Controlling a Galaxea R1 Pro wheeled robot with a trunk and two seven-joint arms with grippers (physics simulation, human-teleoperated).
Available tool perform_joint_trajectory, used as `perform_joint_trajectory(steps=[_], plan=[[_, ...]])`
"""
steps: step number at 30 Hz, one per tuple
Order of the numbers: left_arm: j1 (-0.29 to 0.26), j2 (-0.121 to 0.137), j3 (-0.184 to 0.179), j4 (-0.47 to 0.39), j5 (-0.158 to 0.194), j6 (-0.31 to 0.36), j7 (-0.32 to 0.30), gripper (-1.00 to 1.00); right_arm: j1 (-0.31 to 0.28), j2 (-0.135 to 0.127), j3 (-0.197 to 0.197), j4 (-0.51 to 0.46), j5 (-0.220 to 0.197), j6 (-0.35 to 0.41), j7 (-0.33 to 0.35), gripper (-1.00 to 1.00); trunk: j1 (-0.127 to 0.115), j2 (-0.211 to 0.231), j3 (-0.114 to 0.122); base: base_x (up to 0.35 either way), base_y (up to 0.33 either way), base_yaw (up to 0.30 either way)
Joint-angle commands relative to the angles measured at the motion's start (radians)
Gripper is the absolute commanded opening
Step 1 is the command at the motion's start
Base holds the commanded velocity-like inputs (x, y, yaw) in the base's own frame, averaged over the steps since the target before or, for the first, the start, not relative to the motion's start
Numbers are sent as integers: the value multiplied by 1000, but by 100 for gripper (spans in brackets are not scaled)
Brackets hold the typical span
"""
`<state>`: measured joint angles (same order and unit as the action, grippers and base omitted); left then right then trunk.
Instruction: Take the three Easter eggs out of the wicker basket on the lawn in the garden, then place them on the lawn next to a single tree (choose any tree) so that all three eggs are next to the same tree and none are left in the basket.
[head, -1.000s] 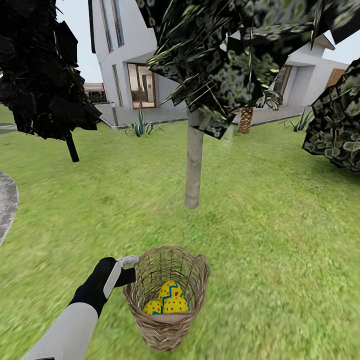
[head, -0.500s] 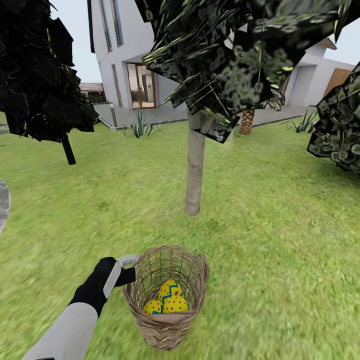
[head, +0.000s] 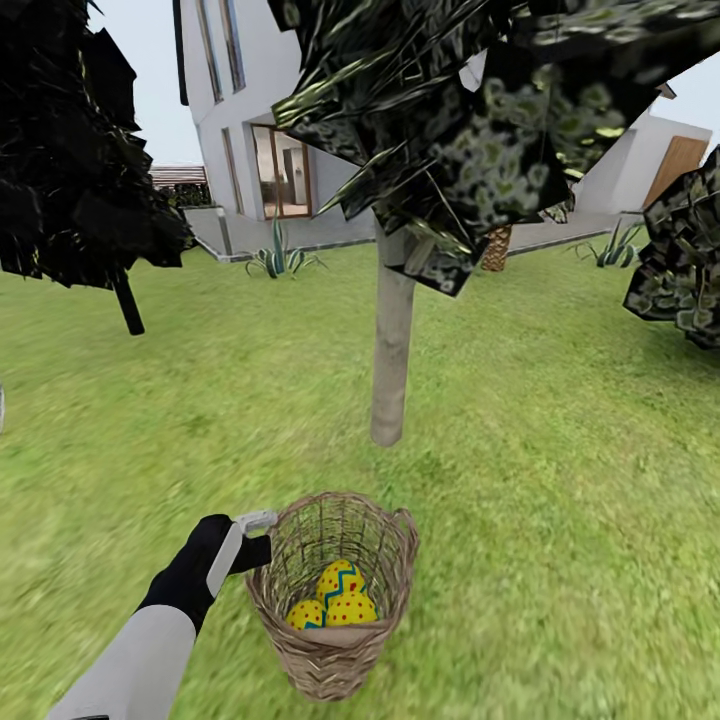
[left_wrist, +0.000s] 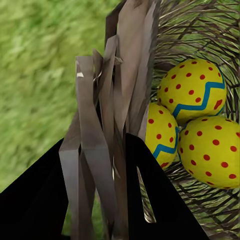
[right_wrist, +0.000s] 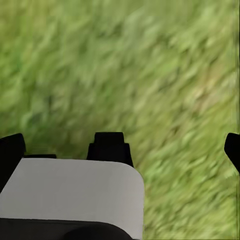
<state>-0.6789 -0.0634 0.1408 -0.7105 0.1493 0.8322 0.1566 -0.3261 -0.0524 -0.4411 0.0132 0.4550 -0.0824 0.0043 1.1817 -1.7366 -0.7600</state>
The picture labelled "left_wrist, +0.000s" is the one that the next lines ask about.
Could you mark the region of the wicker basket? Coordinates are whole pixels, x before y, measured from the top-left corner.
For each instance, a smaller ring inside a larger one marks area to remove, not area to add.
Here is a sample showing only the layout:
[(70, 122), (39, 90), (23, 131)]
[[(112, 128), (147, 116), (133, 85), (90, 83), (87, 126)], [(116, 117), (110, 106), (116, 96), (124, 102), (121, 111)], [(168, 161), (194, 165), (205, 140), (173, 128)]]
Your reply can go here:
[[(157, 102), (159, 86), (152, 86), (155, 80), (163, 79), (163, 74), (170, 71), (177, 63), (196, 59), (195, 54), (204, 51), (216, 60), (206, 56), (204, 60), (225, 68), (227, 65), (238, 79), (236, 84), (225, 80), (229, 96), (226, 95), (224, 112), (227, 118), (239, 123), (240, 98), (235, 88), (240, 87), (240, 36), (229, 31), (240, 31), (240, 18), (231, 15), (215, 17), (235, 20), (225, 23), (225, 29), (215, 22), (200, 19), (204, 13), (237, 13), (228, 6), (237, 3), (217, 3), (210, 0), (191, 7), (200, 0), (122, 0), (106, 17), (104, 56), (92, 46), (93, 56), (75, 56), (75, 88), (77, 111), (59, 149), (59, 157), (71, 212), (70, 240), (96, 240), (92, 212), (95, 194), (101, 206), (104, 235), (102, 240), (129, 240), (128, 198), (126, 174), (126, 133), (146, 141), (150, 102)], [(222, 10), (216, 6), (224, 6)], [(175, 24), (180, 18), (195, 15)], [(200, 23), (199, 23), (200, 22)], [(184, 32), (177, 32), (185, 28)], [(197, 30), (195, 28), (204, 28)], [(170, 32), (169, 32), (170, 31)], [(185, 35), (205, 36), (206, 43), (183, 41)], [(175, 38), (178, 36), (177, 38)], [(212, 44), (222, 51), (209, 47)], [(174, 48), (176, 46), (195, 49), (193, 53)], [(230, 60), (219, 56), (219, 52)], [(220, 61), (221, 62), (220, 62)], [(232, 64), (231, 64), (232, 63)], [(155, 71), (156, 70), (156, 71)], [(233, 111), (233, 101), (235, 111)], [(79, 147), (81, 153), (79, 154)], [(233, 209), (240, 203), (234, 189), (218, 189), (205, 185), (185, 187), (196, 179), (182, 165), (173, 161), (164, 170), (183, 201), (199, 217), (198, 222), (209, 240), (240, 240), (237, 236), (240, 228), (240, 208)], [(138, 179), (143, 183), (137, 166)], [(145, 220), (156, 223), (147, 191), (140, 188)], [(222, 196), (216, 196), (224, 192)], [(211, 193), (211, 194), (210, 194)], [(210, 197), (201, 199), (204, 196)], [(218, 206), (208, 207), (222, 197), (230, 198)], [(235, 199), (232, 204), (226, 204)], [(221, 212), (213, 214), (225, 207)], [(229, 215), (221, 221), (217, 216)], [(239, 216), (238, 216), (239, 215)], [(202, 219), (214, 222), (203, 222)], [(233, 220), (234, 219), (234, 220)], [(215, 225), (214, 227), (208, 227)]]

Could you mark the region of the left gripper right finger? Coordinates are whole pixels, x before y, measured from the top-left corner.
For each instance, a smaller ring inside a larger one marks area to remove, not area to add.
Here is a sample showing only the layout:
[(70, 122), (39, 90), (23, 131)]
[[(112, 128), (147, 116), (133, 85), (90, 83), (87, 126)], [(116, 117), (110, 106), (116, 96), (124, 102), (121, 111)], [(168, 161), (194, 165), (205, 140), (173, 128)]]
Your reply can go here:
[[(129, 240), (210, 240), (145, 142), (125, 134)], [(156, 223), (145, 220), (139, 168)]]

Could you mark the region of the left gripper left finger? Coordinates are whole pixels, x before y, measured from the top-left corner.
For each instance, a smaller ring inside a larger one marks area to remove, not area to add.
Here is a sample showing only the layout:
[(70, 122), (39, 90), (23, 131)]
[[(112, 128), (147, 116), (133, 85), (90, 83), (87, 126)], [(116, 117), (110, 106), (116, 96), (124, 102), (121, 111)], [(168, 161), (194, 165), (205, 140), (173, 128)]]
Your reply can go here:
[[(0, 240), (60, 240), (69, 205), (56, 143), (0, 193)], [(82, 144), (79, 146), (81, 154)]]

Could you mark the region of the easter egg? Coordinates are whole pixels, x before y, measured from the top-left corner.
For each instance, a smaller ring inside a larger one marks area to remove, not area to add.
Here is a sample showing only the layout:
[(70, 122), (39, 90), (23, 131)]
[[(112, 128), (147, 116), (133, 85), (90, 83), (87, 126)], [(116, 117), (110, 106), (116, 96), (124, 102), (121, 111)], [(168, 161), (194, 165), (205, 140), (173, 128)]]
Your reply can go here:
[(145, 144), (165, 171), (175, 160), (178, 151), (180, 126), (164, 106), (149, 102)]
[(226, 77), (216, 64), (196, 57), (158, 78), (157, 103), (167, 108), (184, 127), (201, 116), (221, 116), (227, 100)]
[(177, 155), (195, 180), (209, 188), (240, 188), (240, 124), (201, 116), (180, 128)]

